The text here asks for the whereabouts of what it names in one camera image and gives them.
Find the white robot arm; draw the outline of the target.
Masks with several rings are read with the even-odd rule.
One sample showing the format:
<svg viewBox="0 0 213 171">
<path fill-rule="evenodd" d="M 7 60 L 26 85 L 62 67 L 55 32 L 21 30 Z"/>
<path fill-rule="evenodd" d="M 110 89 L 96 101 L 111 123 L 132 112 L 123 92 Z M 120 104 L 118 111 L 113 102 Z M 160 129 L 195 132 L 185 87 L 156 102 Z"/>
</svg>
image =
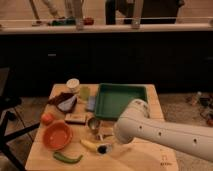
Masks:
<svg viewBox="0 0 213 171">
<path fill-rule="evenodd" d="M 148 140 L 213 162 L 213 129 L 151 119 L 147 102 L 132 100 L 114 125 L 120 143 Z"/>
</svg>

